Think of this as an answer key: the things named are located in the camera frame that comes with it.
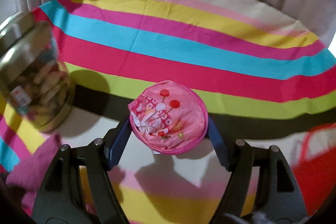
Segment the round pink fabric pouch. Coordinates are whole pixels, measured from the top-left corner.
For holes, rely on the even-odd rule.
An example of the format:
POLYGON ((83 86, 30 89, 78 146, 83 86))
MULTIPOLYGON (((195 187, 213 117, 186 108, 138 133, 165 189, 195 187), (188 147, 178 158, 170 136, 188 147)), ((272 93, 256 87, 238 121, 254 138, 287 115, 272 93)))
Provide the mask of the round pink fabric pouch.
POLYGON ((209 114, 200 96, 171 80, 146 88, 128 104, 135 136, 152 151, 179 155, 205 137, 209 114))

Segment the red thermos flask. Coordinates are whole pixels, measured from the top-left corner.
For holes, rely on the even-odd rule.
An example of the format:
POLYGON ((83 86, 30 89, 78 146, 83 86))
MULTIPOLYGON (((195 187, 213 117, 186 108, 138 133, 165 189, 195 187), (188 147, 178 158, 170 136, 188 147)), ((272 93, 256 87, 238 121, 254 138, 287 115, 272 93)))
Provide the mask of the red thermos flask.
POLYGON ((335 187, 335 144, 311 158, 307 157, 310 141, 324 131, 334 134, 335 123, 314 127, 306 133, 298 163, 293 167, 309 216, 323 206, 335 187))

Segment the magenta knitted cloth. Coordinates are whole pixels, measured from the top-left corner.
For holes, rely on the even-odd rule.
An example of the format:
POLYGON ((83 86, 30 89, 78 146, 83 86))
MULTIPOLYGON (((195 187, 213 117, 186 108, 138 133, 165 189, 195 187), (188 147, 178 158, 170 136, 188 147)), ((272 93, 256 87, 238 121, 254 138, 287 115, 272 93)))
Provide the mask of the magenta knitted cloth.
POLYGON ((60 146, 60 135, 51 135, 34 154, 23 159, 7 175, 6 189, 28 215, 32 215, 37 192, 60 146))

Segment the multicolour striped table cloth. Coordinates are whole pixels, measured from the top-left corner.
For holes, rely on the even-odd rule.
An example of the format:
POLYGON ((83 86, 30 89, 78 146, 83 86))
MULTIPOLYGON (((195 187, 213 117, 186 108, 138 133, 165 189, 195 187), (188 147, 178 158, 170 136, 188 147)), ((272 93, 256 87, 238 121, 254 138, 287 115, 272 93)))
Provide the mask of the multicolour striped table cloth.
MULTIPOLYGON (((219 132, 252 147, 276 145, 291 171, 303 137, 335 123, 335 57, 299 21, 256 0, 50 0, 31 14, 49 22, 75 85, 72 108, 42 132, 1 93, 1 174, 53 134, 83 147, 130 117, 128 104, 165 80, 205 103, 219 132)), ((207 133, 179 155, 152 151, 131 129, 108 172, 128 223, 211 223, 230 179, 207 133)), ((254 167, 242 215, 252 213, 254 167)), ((11 197, 1 223, 36 223, 11 197)))

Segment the gold lidded snack jar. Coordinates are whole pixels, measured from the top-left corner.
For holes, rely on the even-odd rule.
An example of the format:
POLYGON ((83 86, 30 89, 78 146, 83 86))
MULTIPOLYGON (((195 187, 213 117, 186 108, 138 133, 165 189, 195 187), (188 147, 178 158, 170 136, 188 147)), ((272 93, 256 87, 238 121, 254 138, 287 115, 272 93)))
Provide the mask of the gold lidded snack jar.
POLYGON ((66 119, 75 85, 49 22, 17 12, 1 24, 1 93, 39 131, 50 132, 66 119))

